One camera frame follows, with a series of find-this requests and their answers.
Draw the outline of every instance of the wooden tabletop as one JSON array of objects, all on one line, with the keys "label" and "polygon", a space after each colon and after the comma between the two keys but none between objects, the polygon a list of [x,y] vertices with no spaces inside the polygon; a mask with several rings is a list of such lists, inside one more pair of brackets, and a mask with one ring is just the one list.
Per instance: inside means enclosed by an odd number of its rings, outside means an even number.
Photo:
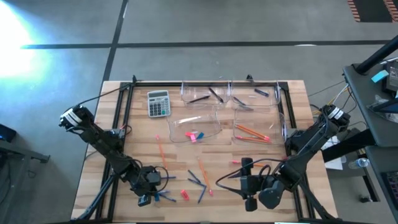
[{"label": "wooden tabletop", "polygon": [[[301,80],[287,82],[289,84],[297,127],[307,129],[313,124],[313,119],[304,82]],[[120,82],[104,82],[101,94],[119,88],[119,85]],[[137,195],[129,190],[129,184],[120,181],[115,204],[114,222],[297,221],[294,198],[290,192],[284,192],[280,205],[273,210],[267,209],[258,202],[258,209],[255,212],[246,212],[244,200],[239,195],[215,185],[216,180],[221,176],[239,168],[238,165],[231,163],[232,160],[240,161],[242,157],[281,159],[286,156],[284,145],[280,144],[276,139],[278,137],[277,131],[274,131],[275,134],[272,135],[275,136],[275,141],[272,144],[236,141],[234,138],[234,131],[236,130],[233,128],[234,117],[236,116],[235,110],[233,110],[235,104],[232,100],[229,100],[225,108],[217,110],[217,118],[222,128],[222,131],[218,134],[195,144],[191,142],[172,142],[169,136],[170,131],[167,118],[150,119],[147,115],[147,92],[159,89],[169,91],[172,106],[172,115],[169,117],[169,121],[193,113],[192,109],[185,107],[184,102],[181,100],[180,87],[135,87],[129,116],[129,125],[132,127],[132,132],[126,136],[124,150],[126,154],[142,161],[144,165],[162,166],[162,157],[155,138],[155,135],[158,134],[162,142],[169,174],[177,176],[177,179],[169,181],[166,189],[171,192],[167,195],[176,199],[177,203],[161,198],[160,202],[154,202],[152,199],[150,205],[138,207]],[[117,97],[118,92],[116,91],[99,99],[95,121],[103,129],[110,129],[112,126]],[[122,105],[120,122],[123,120],[125,102],[126,97]],[[285,108],[286,124],[289,127],[289,115],[287,114],[285,97],[283,95],[282,104]],[[93,151],[94,149],[89,146],[87,153],[89,154]],[[203,161],[210,181],[210,187],[214,191],[214,196],[210,196],[206,192],[201,203],[197,203],[201,187],[187,180],[190,177],[187,169],[190,169],[202,182],[205,182],[198,165],[197,157]],[[104,162],[104,157],[99,153],[93,154],[85,161],[72,217],[81,215],[98,193],[103,175]],[[275,168],[278,162],[263,162],[263,164],[269,164],[272,168]],[[255,174],[258,170],[259,168],[255,167],[253,173]],[[307,175],[312,192],[326,210],[337,217],[321,152],[315,155],[308,163]],[[239,179],[224,180],[222,184],[239,188]],[[181,197],[180,191],[182,189],[188,192],[189,201],[184,201]],[[110,190],[108,192],[103,216],[108,211]],[[304,214],[306,214],[307,210],[302,194],[300,194],[300,198]]]}]

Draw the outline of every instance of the gray floor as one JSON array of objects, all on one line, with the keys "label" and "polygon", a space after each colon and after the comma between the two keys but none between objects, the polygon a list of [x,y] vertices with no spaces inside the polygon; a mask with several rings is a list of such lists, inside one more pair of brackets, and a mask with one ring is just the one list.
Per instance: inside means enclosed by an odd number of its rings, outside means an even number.
[{"label": "gray floor", "polygon": [[[111,43],[122,0],[0,1],[7,21],[0,43],[0,123],[19,133],[16,143],[51,160],[33,163],[11,223],[50,223],[70,218],[86,145],[58,127],[69,106],[100,92],[109,49],[17,50],[18,44]],[[353,20],[345,0],[130,0],[120,43],[189,41],[377,40],[397,34],[398,24]],[[308,94],[343,80],[343,66],[360,62],[379,45],[118,49],[110,80],[305,80]],[[310,97],[318,106],[344,84]],[[345,93],[337,101],[342,105]],[[94,111],[96,101],[87,103]],[[350,100],[346,109],[354,104]],[[355,109],[351,122],[363,120]],[[331,179],[339,216],[394,223],[382,202],[361,204],[359,178]]]}]

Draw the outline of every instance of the black metal frame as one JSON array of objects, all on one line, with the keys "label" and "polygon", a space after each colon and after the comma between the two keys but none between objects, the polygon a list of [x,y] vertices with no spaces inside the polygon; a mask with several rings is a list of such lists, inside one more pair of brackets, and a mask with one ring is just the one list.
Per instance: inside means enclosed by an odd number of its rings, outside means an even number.
[{"label": "black metal frame", "polygon": [[[121,87],[124,85],[127,85],[127,84],[129,84],[129,83],[121,83]],[[198,83],[193,82],[192,84],[195,86],[224,85],[224,84],[221,84],[218,82],[198,82]],[[132,87],[130,87],[128,89],[129,92],[128,92],[128,96],[127,96],[123,124],[127,125],[127,123],[128,123],[128,117],[129,117],[129,111],[130,111],[130,107],[131,107],[131,103],[132,103],[134,87],[153,87],[153,86],[166,87],[166,86],[181,86],[181,85],[182,85],[182,82],[136,82],[135,85],[133,85]],[[237,82],[237,83],[234,83],[234,86],[272,86],[274,88],[277,88],[279,86],[280,89],[283,90],[285,93],[284,95],[285,95],[287,110],[289,112],[289,120],[290,120],[291,128],[297,127],[295,116],[294,116],[294,111],[293,111],[292,100],[290,98],[289,86],[288,86],[287,82],[257,82],[254,84],[250,83],[250,82],[241,82],[241,83]],[[122,104],[122,100],[123,100],[124,91],[126,91],[124,88],[122,88],[122,90],[119,91],[118,101],[116,103],[116,109],[115,109],[112,128],[118,127],[119,115],[120,115],[120,111],[121,111],[121,104]],[[277,107],[278,107],[279,113],[282,114],[283,116],[285,116],[284,107],[282,104],[282,97],[281,96],[279,96],[279,97],[281,98],[281,100],[278,103]],[[287,147],[285,147],[285,150],[286,150],[287,156],[290,156],[292,154],[292,152]],[[108,162],[106,162],[105,167],[104,167],[104,172],[103,172],[103,179],[102,179],[102,183],[101,183],[101,191],[100,191],[100,193],[102,193],[103,196],[105,195],[106,191],[109,189],[109,186],[106,185],[106,183],[107,183],[107,180],[109,179],[110,170],[111,170],[110,164]],[[305,181],[306,181],[307,186],[309,187],[307,175],[305,175]],[[100,202],[98,204],[98,207],[96,208],[95,219],[71,220],[70,223],[112,223],[114,207],[115,207],[115,203],[116,203],[116,196],[117,196],[117,192],[118,192],[118,182],[119,182],[119,179],[115,178],[114,182],[112,184],[111,199],[109,201],[109,209],[108,209],[108,214],[107,214],[106,218],[102,217],[103,216],[103,205],[104,205],[103,204],[104,198],[102,196],[99,198]],[[293,195],[294,195],[297,219],[298,219],[298,221],[300,221],[304,217],[303,217],[303,210],[302,210],[302,205],[301,205],[301,201],[300,201],[300,194],[299,194],[298,190],[295,190],[293,192]],[[314,212],[313,206],[308,201],[308,198],[306,198],[306,196],[305,196],[305,199],[306,199],[306,203],[307,203],[309,218],[315,218],[315,212]]]}]

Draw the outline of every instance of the calculator display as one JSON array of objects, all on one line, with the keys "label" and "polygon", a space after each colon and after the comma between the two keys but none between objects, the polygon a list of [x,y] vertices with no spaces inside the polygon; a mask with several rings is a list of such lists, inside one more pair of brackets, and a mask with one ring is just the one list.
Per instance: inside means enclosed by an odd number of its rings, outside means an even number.
[{"label": "calculator display", "polygon": [[167,96],[167,92],[149,93],[149,97]]}]

